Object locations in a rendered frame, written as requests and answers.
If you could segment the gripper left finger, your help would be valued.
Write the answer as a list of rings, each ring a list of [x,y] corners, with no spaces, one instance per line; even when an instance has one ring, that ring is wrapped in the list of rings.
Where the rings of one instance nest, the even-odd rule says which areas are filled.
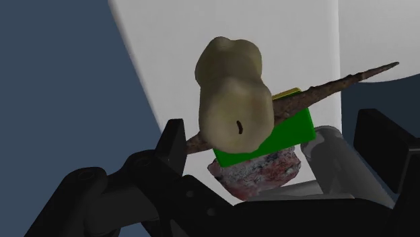
[[[118,237],[131,224],[151,237],[229,237],[230,204],[194,176],[183,175],[184,121],[170,119],[155,149],[130,155],[108,175],[70,172],[24,237]]]

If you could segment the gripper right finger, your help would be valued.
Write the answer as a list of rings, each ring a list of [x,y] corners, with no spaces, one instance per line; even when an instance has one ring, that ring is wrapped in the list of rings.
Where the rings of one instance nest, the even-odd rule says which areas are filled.
[[[420,217],[420,138],[369,108],[358,112],[353,146],[388,188],[399,194],[397,214]]]

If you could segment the rusty brown pointed spike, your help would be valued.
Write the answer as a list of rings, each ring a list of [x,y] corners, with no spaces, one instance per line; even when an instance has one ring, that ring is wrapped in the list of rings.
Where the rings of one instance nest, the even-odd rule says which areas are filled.
[[[273,101],[273,112],[275,124],[279,124],[289,117],[297,114],[300,110],[308,108],[311,105],[337,93],[349,86],[373,77],[377,74],[385,72],[396,67],[399,62],[389,63],[367,71],[359,72],[354,75],[350,74],[342,79],[327,82],[319,86],[311,86],[303,92],[278,98],[273,100],[271,95],[269,98]],[[211,120],[212,113],[209,107],[221,100],[227,100],[231,94],[244,92],[245,94],[255,92],[261,95],[268,87],[264,83],[250,83],[242,81],[235,77],[225,77],[220,82],[213,82],[208,86],[201,88],[201,98],[199,107],[199,132],[186,142],[186,152],[194,154],[208,149],[213,149],[205,136],[206,122]]]

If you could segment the green box with yellow top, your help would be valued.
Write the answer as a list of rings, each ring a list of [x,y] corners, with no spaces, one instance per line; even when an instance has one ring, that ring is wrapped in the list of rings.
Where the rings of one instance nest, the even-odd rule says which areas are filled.
[[[237,91],[209,107],[211,120],[205,136],[216,160],[228,167],[315,138],[312,117],[307,108],[275,124],[273,101],[268,90],[261,95]]]

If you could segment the red and white mottled lump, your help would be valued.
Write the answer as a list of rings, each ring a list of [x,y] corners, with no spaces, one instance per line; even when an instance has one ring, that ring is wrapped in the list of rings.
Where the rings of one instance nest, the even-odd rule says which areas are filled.
[[[294,150],[290,147],[228,167],[214,160],[207,169],[226,191],[246,201],[297,176],[302,164]]]

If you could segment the beige lumpy rounded object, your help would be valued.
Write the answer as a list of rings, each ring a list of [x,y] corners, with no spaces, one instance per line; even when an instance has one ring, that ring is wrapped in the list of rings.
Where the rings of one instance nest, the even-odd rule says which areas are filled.
[[[251,153],[272,133],[273,100],[262,80],[262,63],[255,44],[223,36],[211,40],[199,57],[199,130],[212,148]]]

